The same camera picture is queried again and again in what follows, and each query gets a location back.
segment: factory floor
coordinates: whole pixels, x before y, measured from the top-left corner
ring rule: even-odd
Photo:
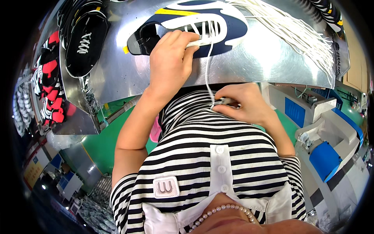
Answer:
[[[120,109],[124,102],[128,102],[131,98],[126,98],[111,103],[107,103],[103,106],[102,113],[104,116],[108,117],[116,110]],[[122,128],[122,125],[130,115],[133,108],[127,112],[120,115],[115,119],[108,127],[106,127],[99,135],[88,135],[82,141],[87,154],[91,157],[92,161],[96,164],[98,169],[102,173],[111,174],[114,165],[114,147],[116,145],[117,136]],[[361,115],[353,111],[349,102],[343,99],[342,112],[345,113],[349,118],[351,118],[356,124],[362,124]],[[285,128],[288,136],[290,137],[292,143],[295,145],[295,132],[298,129],[296,125],[291,122],[284,114],[276,110],[278,117]],[[102,121],[102,114],[98,114],[99,121]],[[148,139],[146,148],[148,153],[151,152],[157,146],[156,143]]]

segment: shoelace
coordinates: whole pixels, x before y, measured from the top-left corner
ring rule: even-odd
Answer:
[[[334,59],[331,51],[332,41],[327,37],[323,38],[323,34],[317,33],[303,20],[296,19],[261,0],[226,0],[226,2],[246,9],[252,14],[246,18],[257,19],[288,43],[296,53],[308,56],[326,74],[331,85]]]
[[[80,43],[80,46],[78,46],[78,50],[77,50],[77,53],[80,53],[80,54],[85,54],[85,53],[88,53],[88,49],[90,48],[89,47],[89,44],[90,44],[90,41],[87,40],[85,37],[89,37],[89,39],[91,39],[91,34],[92,33],[89,33],[89,34],[86,34],[86,35],[83,35],[81,38],[82,40],[79,42]]]
[[[193,28],[193,30],[195,31],[196,34],[200,34],[200,32],[198,31],[196,25],[194,23],[191,24],[191,27]],[[211,100],[212,100],[212,105],[210,107],[210,109],[213,108],[214,106],[214,94],[212,92],[212,90],[210,89],[209,85],[208,85],[208,68],[209,68],[209,57],[212,53],[212,50],[213,50],[213,44],[214,44],[214,37],[218,35],[218,22],[217,21],[208,21],[208,29],[209,29],[209,36],[212,38],[212,41],[211,41],[211,47],[209,49],[209,52],[208,52],[208,56],[206,57],[206,66],[205,66],[205,85],[206,85],[206,88],[209,92],[209,96],[211,97]],[[186,32],[188,32],[187,30],[187,25],[184,26],[184,30]],[[206,37],[206,34],[205,34],[205,22],[203,22],[203,26],[202,26],[202,39],[205,39]]]

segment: green floor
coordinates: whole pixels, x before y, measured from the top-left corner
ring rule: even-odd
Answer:
[[[108,116],[110,112],[120,108],[123,104],[123,100],[109,103],[107,108],[103,108],[105,116]],[[110,173],[113,170],[114,164],[114,147],[116,146],[117,136],[121,130],[122,125],[126,121],[127,117],[130,115],[133,108],[127,112],[120,115],[116,120],[114,120],[107,128],[105,128],[99,135],[87,135],[82,141],[83,146],[87,150],[87,153],[95,162],[97,167],[102,173]],[[293,144],[295,144],[295,131],[297,127],[281,112],[276,111],[279,119],[281,120],[288,136],[290,137]],[[155,147],[156,143],[148,139],[146,148],[148,153],[151,152]]]

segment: black shoe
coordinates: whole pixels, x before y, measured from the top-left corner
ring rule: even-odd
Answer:
[[[66,51],[68,73],[75,78],[86,76],[99,60],[109,23],[99,10],[83,14],[72,30]]]
[[[103,7],[102,0],[66,0],[57,12],[57,26],[62,47],[67,49],[71,31],[79,17],[97,7]]]

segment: black and white striped top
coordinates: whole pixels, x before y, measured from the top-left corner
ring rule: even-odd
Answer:
[[[162,213],[193,207],[209,196],[211,145],[228,145],[232,189],[239,198],[269,198],[285,182],[292,190],[292,215],[306,216],[300,162],[297,157],[279,158],[273,139],[259,128],[209,109],[207,91],[195,91],[173,101],[160,116],[163,136],[138,173],[123,177],[113,188],[110,206],[119,232],[144,233],[142,203]],[[180,195],[156,199],[153,179],[175,176]],[[264,212],[252,210],[260,224]],[[188,232],[190,227],[179,229]]]

